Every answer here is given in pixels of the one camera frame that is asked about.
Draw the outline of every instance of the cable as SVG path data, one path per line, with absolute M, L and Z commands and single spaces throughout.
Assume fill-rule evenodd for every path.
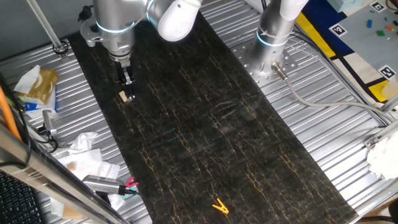
M 398 9 L 394 9 L 393 7 L 391 7 L 391 6 L 388 4 L 389 1 L 390 1 L 390 0 L 386 0 L 386 6 L 387 6 L 387 8 L 389 8 L 390 10 L 393 10 L 393 11 L 398 11 Z
M 297 35 L 293 35 L 293 36 L 298 37 L 299 39 L 303 40 L 304 42 L 308 43 L 309 45 L 311 45 L 312 47 L 314 47 L 315 49 L 317 49 L 317 50 L 322 54 L 322 56 L 325 58 L 325 60 L 326 60 L 327 62 L 329 62 L 329 60 L 327 59 L 327 56 L 325 55 L 325 53 L 316 45 L 316 43 L 314 43 L 314 41 L 313 41 L 310 37 L 306 36 L 305 34 L 303 34 L 303 33 L 300 32 L 300 31 L 298 31 L 298 32 L 301 33 L 302 35 L 304 35 L 308 40 L 312 41 L 313 44 L 309 43 L 308 41 L 304 40 L 303 38 L 301 38 L 301 37 L 299 37 L 299 36 L 297 36 Z M 313 54 L 311 54 L 311 53 L 309 53 L 309 52 L 306 52 L 306 51 L 304 51 L 304 50 L 302 50 L 302 49 L 298 49 L 298 48 L 296 48 L 296 47 L 293 47 L 293 46 L 291 46 L 291 45 L 289 45 L 289 44 L 287 44 L 287 45 L 290 46 L 290 47 L 292 47 L 292 48 L 295 48 L 295 49 L 297 49 L 297 50 L 300 50 L 300 51 L 302 51 L 302 52 L 305 52 L 305 53 L 311 55 L 312 57 L 316 58 L 319 62 L 321 62 L 327 69 L 329 69 L 328 66 L 324 63 L 324 61 L 320 60 L 318 57 L 314 56 Z M 296 92 L 294 91 L 294 89 L 292 88 L 291 85 L 290 85 L 289 88 L 290 88 L 290 90 L 292 91 L 292 93 L 293 93 L 296 97 L 298 97 L 298 100 L 299 100 L 299 101 L 303 100 L 302 98 L 300 98 L 300 97 L 296 94 Z M 333 106 L 339 106 L 339 105 L 359 106 L 359 107 L 362 107 L 362 108 L 369 109 L 369 110 L 371 110 L 371 111 L 373 111 L 373 112 L 375 112 L 375 113 L 377 113 L 377 114 L 379 114 L 379 115 L 385 117 L 387 120 L 389 120 L 389 121 L 392 122 L 392 123 L 395 121 L 395 120 L 392 119 L 390 116 L 388 116 L 388 114 L 386 114 L 385 112 L 382 112 L 381 110 L 379 110 L 379 109 L 377 109 L 377 108 L 374 108 L 374 107 L 369 106 L 369 105 L 365 105 L 365 104 L 363 104 L 363 103 L 337 102 L 337 103 L 331 103 L 331 104 L 333 104 Z M 331 104 L 323 104 L 323 106 L 321 106 L 321 104 L 318 104 L 319 106 L 317 106 L 317 107 L 324 107 L 324 106 L 326 106 L 326 105 L 331 105 Z
M 141 18 L 139 18 L 139 19 L 138 19 L 137 21 L 135 21 L 135 22 L 132 22 L 131 25 L 130 25 L 126 30 L 124 30 L 124 31 L 122 31 L 122 32 L 120 32 L 120 33 L 117 33 L 116 35 L 113 35 L 113 36 L 112 36 L 111 38 L 109 38 L 109 39 L 99 39 L 99 40 L 97 40 L 97 39 L 92 39 L 91 37 L 86 37 L 86 35 L 85 35 L 86 33 L 83 31 L 83 28 L 85 27 L 85 24 L 86 24 L 86 22 L 88 21 L 88 19 L 87 19 L 86 21 L 84 21 L 84 22 L 81 24 L 81 26 L 80 26 L 80 34 L 81 34 L 81 36 L 83 36 L 84 39 L 86 39 L 86 40 L 91 40 L 91 41 L 94 41 L 94 42 L 97 42 L 97 43 L 109 41 L 109 40 L 112 40 L 112 39 L 114 39 L 114 38 L 116 38 L 116 37 L 119 37 L 120 35 L 125 34 L 127 31 L 131 30 L 131 29 L 134 28 L 136 25 L 138 25 L 138 23 L 140 23 L 141 20 L 143 20 L 143 19 L 146 17 L 147 13 L 152 9 L 152 7 L 154 7 L 156 1 L 157 1 L 157 0 L 152 0 L 152 1 L 150 1 L 149 7 L 147 7 L 146 12 L 144 13 L 144 15 L 143 15 Z
M 2 163 L 0 163 L 0 167 L 5 167 L 5 166 L 19 166 L 21 169 L 26 168 L 26 165 L 21 162 L 2 162 Z
M 47 135 L 47 137 L 49 138 L 49 140 L 47 140 L 47 141 L 39 141 L 37 139 L 35 139 L 35 141 L 37 141 L 38 143 L 42 143 L 42 144 L 54 142 L 54 148 L 51 151 L 49 151 L 49 153 L 53 153 L 58 149 L 58 142 L 57 142 L 57 140 L 54 139 L 54 137 L 52 137 L 50 135 Z
M 4 94 L 2 88 L 0 87 L 0 105 L 2 108 L 2 112 L 7 121 L 8 129 L 10 132 L 15 135 L 19 140 L 22 141 L 21 135 L 19 134 L 17 124 L 15 123 L 14 116 L 12 115 L 12 111 L 10 109 L 10 105 L 8 104 L 6 95 Z
M 362 217 L 357 222 L 377 222 L 377 221 L 385 221 L 385 222 L 395 223 L 395 221 L 391 217 L 387 217 L 387 216 Z
M 125 190 L 125 193 L 126 193 L 126 194 L 132 194 L 132 195 L 138 195 L 138 196 L 141 196 L 141 197 L 143 197 L 143 198 L 146 198 L 146 199 L 147 199 L 147 197 L 145 197 L 145 196 L 143 196 L 142 194 L 140 194 L 140 193 L 136 192 L 135 190 L 129 190 L 129 189 L 126 189 L 126 190 Z
M 358 106 L 361 108 L 365 108 L 367 110 L 371 110 L 383 117 L 385 117 L 386 119 L 388 119 L 390 122 L 394 122 L 394 120 L 392 118 L 390 118 L 385 112 L 382 112 L 379 109 L 376 109 L 372 106 L 369 105 L 365 105 L 362 103 L 357 103 L 357 102 L 336 102 L 336 103 L 310 103 L 308 101 L 305 101 L 303 98 L 301 98 L 296 91 L 293 89 L 292 84 L 290 84 L 289 79 L 285 80 L 286 85 L 288 86 L 288 88 L 290 89 L 290 91 L 293 93 L 293 95 L 303 104 L 308 105 L 308 106 L 314 106 L 314 107 L 329 107 L 329 106 L 343 106 L 343 105 L 350 105 L 350 106 Z
M 27 155 L 26 155 L 26 161 L 25 161 L 25 166 L 27 166 L 29 164 L 30 161 L 30 156 L 32 154 L 32 146 L 31 146 L 31 139 L 29 136 L 29 131 L 27 129 L 27 123 L 25 120 L 25 117 L 23 115 L 23 108 L 22 106 L 17 102 L 17 100 L 15 99 L 14 95 L 12 94 L 12 91 L 8 88 L 8 86 L 6 85 L 5 81 L 3 80 L 3 77 L 0 75 L 0 87 L 2 88 L 3 91 L 5 91 L 5 95 L 7 95 L 7 97 L 15 104 L 16 108 L 17 108 L 17 112 L 19 113 L 19 116 L 22 120 L 22 125 L 24 128 L 24 132 L 22 132 L 21 130 L 19 131 L 19 133 L 23 133 L 24 135 L 22 136 L 24 138 L 23 142 L 27 144 Z

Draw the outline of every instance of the white cloth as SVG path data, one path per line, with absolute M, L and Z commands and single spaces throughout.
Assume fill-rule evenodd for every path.
M 93 144 L 94 139 L 95 137 L 97 137 L 97 135 L 98 134 L 96 132 L 81 133 L 79 134 L 79 136 L 77 136 L 69 149 L 73 149 L 79 152 L 88 151 L 91 149 L 91 145 Z
M 40 66 L 36 65 L 29 72 L 27 72 L 22 78 L 19 80 L 17 85 L 14 88 L 14 91 L 19 93 L 28 94 L 33 87 L 33 84 L 36 82 L 37 77 L 39 77 Z
M 377 143 L 368 153 L 369 170 L 378 177 L 398 177 L 398 131 Z

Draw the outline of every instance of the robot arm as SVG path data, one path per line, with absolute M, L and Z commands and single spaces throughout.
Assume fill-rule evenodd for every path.
M 198 0 L 175 0 L 171 4 L 169 2 L 157 1 L 148 12 L 148 20 L 163 39 L 175 42 L 182 40 L 192 30 L 201 2 Z
M 93 0 L 95 17 L 90 7 L 84 7 L 87 16 L 79 16 L 80 33 L 90 47 L 101 42 L 114 61 L 118 82 L 128 101 L 136 96 L 130 64 L 134 45 L 134 26 L 144 18 L 167 41 L 179 41 L 192 30 L 202 0 Z M 88 22 L 96 23 L 99 32 L 92 32 Z

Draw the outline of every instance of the metal pole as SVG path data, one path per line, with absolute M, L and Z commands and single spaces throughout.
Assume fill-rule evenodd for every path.
M 0 126 L 0 161 L 26 161 L 27 146 Z M 1 167 L 5 172 L 100 224 L 127 224 L 118 212 L 93 193 L 47 152 L 32 149 L 28 168 Z
M 34 12 L 34 14 L 36 15 L 36 17 L 39 20 L 39 22 L 41 23 L 44 31 L 49 36 L 52 44 L 55 46 L 55 49 L 57 49 L 59 51 L 63 51 L 64 48 L 63 48 L 63 45 L 62 45 L 60 39 L 55 34 L 55 32 L 52 29 L 49 21 L 45 17 L 42 9 L 40 8 L 39 4 L 37 4 L 37 1 L 36 0 L 26 0 L 26 1 L 29 4 L 29 6 L 32 9 L 32 11 Z M 66 54 L 61 54 L 61 57 L 62 58 L 65 58 L 65 57 L 67 58 L 67 55 Z

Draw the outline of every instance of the crumpled paper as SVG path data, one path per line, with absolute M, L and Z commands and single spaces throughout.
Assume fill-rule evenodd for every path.
M 33 87 L 33 84 L 36 82 L 37 77 L 39 77 L 40 66 L 36 65 L 29 72 L 27 72 L 22 78 L 18 81 L 17 85 L 14 88 L 14 91 L 19 93 L 28 94 Z
M 60 158 L 58 161 L 65 167 L 68 164 L 73 163 L 75 170 L 71 172 L 80 180 L 83 180 L 87 175 L 96 175 L 100 177 L 116 179 L 120 169 L 119 165 L 103 162 L 100 149 L 94 149 L 79 154 L 71 154 L 69 156 Z M 51 214 L 62 216 L 63 203 L 55 200 L 54 198 L 50 199 Z M 125 203 L 120 195 L 109 197 L 109 200 L 111 201 L 111 205 L 115 210 L 119 209 Z
M 71 172 L 80 180 L 83 180 L 87 175 L 96 175 L 112 179 L 116 179 L 118 176 L 119 165 L 103 162 L 100 149 L 90 150 L 97 135 L 96 132 L 79 134 L 68 150 L 69 156 L 58 159 L 65 167 L 73 163 L 75 170 Z M 110 195 L 109 200 L 112 208 L 115 210 L 126 203 L 120 195 Z M 62 216 L 64 205 L 51 197 L 50 201 L 51 214 Z
M 369 170 L 378 177 L 398 177 L 398 131 L 377 143 L 368 153 Z

